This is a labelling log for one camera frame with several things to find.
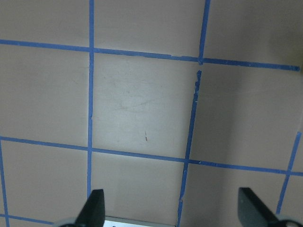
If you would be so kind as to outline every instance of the horizontal blue line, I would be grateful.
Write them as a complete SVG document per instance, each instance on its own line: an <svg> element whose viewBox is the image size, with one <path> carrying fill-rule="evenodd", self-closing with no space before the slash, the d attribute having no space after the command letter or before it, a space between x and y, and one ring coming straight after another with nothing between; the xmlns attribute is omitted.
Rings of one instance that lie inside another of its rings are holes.
<svg viewBox="0 0 303 227"><path fill-rule="evenodd" d="M239 169L239 170L266 172L266 173L274 173L274 174L286 174L287 173L286 170L281 170L281 169L261 168L261 167L252 167L252 166L238 166L238 165L229 165L229 164L207 162L207 161L190 160L189 163L196 164L196 165L202 165L202 166L212 166L212 167L219 167L219 168Z"/></svg>
<svg viewBox="0 0 303 227"><path fill-rule="evenodd" d="M104 154L113 154L113 155L123 155L123 156L130 156L130 157L150 158L150 159L165 160L165 161L172 161L172 162L186 162L185 159L178 158L178 157L168 157L168 156L160 156L160 155L148 155L148 154L142 154L142 153L117 151L117 150L107 150L107 149L100 149L100 148L93 148L93 151L97 152L97 153L104 153Z"/></svg>
<svg viewBox="0 0 303 227"><path fill-rule="evenodd" d="M293 66L293 65L279 65L279 64L270 64L270 63L249 62L249 61L234 61L234 60L213 59L213 58L204 58L203 63L220 64L220 65L236 65L236 66L244 66L244 67L290 70L290 71L300 71L299 66Z"/></svg>
<svg viewBox="0 0 303 227"><path fill-rule="evenodd" d="M34 42L4 40L4 39L0 39L0 44L15 45L15 46L40 47L40 48L68 50L68 51L89 52L88 47L70 46L70 45L61 45L61 44L45 44L45 43L34 43Z"/></svg>
<svg viewBox="0 0 303 227"><path fill-rule="evenodd" d="M75 146L75 145L69 145L69 144L61 144L61 143L41 142L41 141L36 141L36 140L17 139L17 138L4 137L4 136L0 136L0 140L12 141L12 142L18 142L18 143L28 143L28 144L56 147L56 148L87 150L87 147L81 147L81 146Z"/></svg>
<svg viewBox="0 0 303 227"><path fill-rule="evenodd" d="M36 140L17 139L17 138L4 137L4 136L0 136L0 140L19 142L19 143L28 143L28 144L34 144L34 145L42 145L42 146L48 146L48 147L67 148L67 149L75 149L75 150L88 150L87 147L82 147L82 146L74 146L74 145L61 144L61 143L42 142L42 141L36 141ZM108 149L101 149L101 148L92 148L92 151L97 152L97 153L122 155L122 156L130 156L130 157L141 157L141 158L165 160L165 161L172 161L172 162L183 162L183 163L190 163L190 164L202 165L202 166L213 166L213 167L219 167L219 168L239 169L239 170L248 170L248 171L256 171L256 172L275 173L275 174L286 174L287 173L286 170L280 170L280 169L229 165L229 164L222 164L222 163L216 163L216 162L199 161L199 160L192 160L192 159L187 160L187 159L178 158L178 157L148 155L148 154L142 154L142 153L108 150ZM290 172L289 174L296 175L296 176L303 176L303 172Z"/></svg>
<svg viewBox="0 0 303 227"><path fill-rule="evenodd" d="M43 221L43 220L38 220L38 219L33 219L33 218L24 218L24 217L13 216L13 215L9 215L9 218L22 220L22 221L30 221L30 222L40 223L40 224L46 224L46 225L53 224L53 222L50 222L50 221Z"/></svg>
<svg viewBox="0 0 303 227"><path fill-rule="evenodd" d="M168 60L177 60L177 61L194 61L194 62L198 61L198 58L190 57L190 56L172 56L163 53L123 51L123 50L111 50L111 49L101 49L101 48L95 48L95 53L107 53L107 54L126 55L126 56L141 56L146 58L168 59Z"/></svg>

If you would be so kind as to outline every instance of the blue grid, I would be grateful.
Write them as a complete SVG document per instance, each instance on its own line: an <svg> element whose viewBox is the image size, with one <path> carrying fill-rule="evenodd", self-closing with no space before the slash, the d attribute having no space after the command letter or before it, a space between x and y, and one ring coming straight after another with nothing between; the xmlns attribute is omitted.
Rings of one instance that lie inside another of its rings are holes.
<svg viewBox="0 0 303 227"><path fill-rule="evenodd" d="M182 207L183 207L182 198L183 198L183 195L185 193L185 188L186 188L188 164L285 175L285 181L284 181L284 184L281 189L281 194L280 194L280 198L279 198L277 209L276 209L276 213L280 213L282 204L283 204L284 195L285 195L285 192L287 189L289 177L292 175L303 176L303 172L292 171L292 167L293 167L294 160L295 160L295 155L296 155L298 145L300 142L300 138L301 138L301 133L298 132L296 135L293 151L291 153L291 157L290 157L290 161L289 161L287 170L273 169L273 168L261 168L261 167L253 167L253 166L229 165L229 164L222 164L222 163L208 162L208 161L203 161L203 160L190 159L191 141L192 141L192 136L193 136L193 131L194 131L196 106L197 106L197 101L198 101L198 93L199 93L200 79L201 79L201 71L199 71L197 73L197 81L196 81L195 93L194 93L194 98L193 98L193 103L192 103L191 119L190 119L190 123L189 123L189 131L188 131L185 158L148 155L148 154L142 154L142 153L116 151L116 150L108 150L108 149L92 147L93 79L94 79L94 54L95 53L125 55L125 56L142 56L142 57L147 57L147 58L167 59L167 60L174 60L174 61L192 61L192 62L198 62L200 65L202 65L204 63L211 63L211 64L235 65L235 66L243 66L243 67L300 71L299 66L293 66L293 65L281 65L281 64L271 64L271 63L204 58L204 46L205 46L205 38L206 38L207 21L208 21L210 3L211 3L211 0L205 0L205 8L204 8L204 13L203 13L202 30L201 30L201 37L200 37L199 57L172 56L169 54L161 54L161 53L136 52L136 51L95 48L94 47L94 0L89 0L89 47L0 39L0 44L6 44L6 45L29 46L29 47L36 47L36 48L49 48L49 49L58 49L58 50L89 52L89 97L88 97L89 115L88 115L88 145L87 145L87 147L0 136L0 174L1 174L2 196L3 196L3 206L4 206L4 214L0 214L0 217L5 218L6 227L9 227L10 218L23 220L23 221L29 221L29 222L35 222L35 223L41 223L41 224L47 224L47 225L52 225L53 222L26 218L26 217L13 216L13 215L9 214L9 209L8 209L8 205L7 205L7 197L6 197L5 174L4 174L3 158L2 158L2 150L1 150L1 141L2 140L26 143L26 144L41 145L41 146L49 146L49 147L57 147L57 148L70 148L70 149L87 151L87 153L88 153L87 196L89 196L89 194L91 192L91 161L92 161L93 152L184 163L182 183L181 183L181 188L180 188L180 198L179 198L179 205L178 205L177 227L180 226L180 221L181 221Z"/></svg>

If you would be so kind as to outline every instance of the black object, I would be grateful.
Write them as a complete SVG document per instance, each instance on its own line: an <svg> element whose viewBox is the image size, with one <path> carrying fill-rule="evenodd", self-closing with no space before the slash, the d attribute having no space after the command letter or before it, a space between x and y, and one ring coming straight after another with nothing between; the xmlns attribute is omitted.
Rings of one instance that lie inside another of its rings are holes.
<svg viewBox="0 0 303 227"><path fill-rule="evenodd" d="M238 218L243 227L303 227L293 220L279 220L250 188L239 188Z"/></svg>
<svg viewBox="0 0 303 227"><path fill-rule="evenodd" d="M103 227L105 205L103 189L93 190L74 224L60 227Z"/></svg>

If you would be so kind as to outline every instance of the floor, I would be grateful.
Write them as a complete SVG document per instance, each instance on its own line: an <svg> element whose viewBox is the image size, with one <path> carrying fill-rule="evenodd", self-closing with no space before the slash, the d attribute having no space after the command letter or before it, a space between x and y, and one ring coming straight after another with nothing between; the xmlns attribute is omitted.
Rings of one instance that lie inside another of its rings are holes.
<svg viewBox="0 0 303 227"><path fill-rule="evenodd" d="M106 215L240 227L239 187L303 221L303 1L0 7L0 226Z"/></svg>

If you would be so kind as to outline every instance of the vertical blue line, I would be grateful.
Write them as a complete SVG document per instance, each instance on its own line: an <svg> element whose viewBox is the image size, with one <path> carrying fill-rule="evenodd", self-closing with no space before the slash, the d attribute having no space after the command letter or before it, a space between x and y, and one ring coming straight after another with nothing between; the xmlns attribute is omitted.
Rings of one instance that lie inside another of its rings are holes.
<svg viewBox="0 0 303 227"><path fill-rule="evenodd" d="M294 159L295 159L295 155L296 155L297 150L298 150L301 135L302 135L301 132L297 132L297 135L296 135L295 140L294 140L294 146L293 146L292 153L290 155L290 159L289 159L289 163L288 163L288 167L287 167L287 173L286 173L285 180L284 180L284 183L283 183L283 186L282 186L282 189L281 189L279 202L278 202L278 205L276 207L276 214L280 214L280 212L281 212L283 199L284 199L285 192L286 192L286 189L287 189L289 176L290 176L291 171L293 169Z"/></svg>
<svg viewBox="0 0 303 227"><path fill-rule="evenodd" d="M4 215L5 215L6 227L9 227L9 209L8 209L8 202L7 202L7 197L6 197L6 187L5 187L5 179L4 179L4 167L3 167L1 140L0 140L0 173L1 173L1 185L2 185Z"/></svg>
<svg viewBox="0 0 303 227"><path fill-rule="evenodd" d="M182 175L179 205L178 205L177 227L180 226L180 222L181 222L181 215L182 215L182 208L183 208L183 196L185 193L191 142L192 142L193 133L194 133L194 125L195 125L197 102L198 102L198 97L199 97L200 81L201 81L201 71L199 70L197 72L197 81L195 83L195 93L194 93L193 104L192 104L192 108L191 108L191 116L190 116L189 129L188 129L187 145L186 145L186 152L185 152L185 162L183 165L183 175Z"/></svg>
<svg viewBox="0 0 303 227"><path fill-rule="evenodd" d="M200 65L203 64L203 54L204 54L209 8L210 8L210 0L205 0L202 29L201 29L201 36L200 36L200 47L199 47L200 51L199 51L199 57L198 57L198 62Z"/></svg>
<svg viewBox="0 0 303 227"><path fill-rule="evenodd" d="M89 0L89 121L88 121L88 154L87 154L87 197L89 197L91 192L93 87L94 87L94 0Z"/></svg>

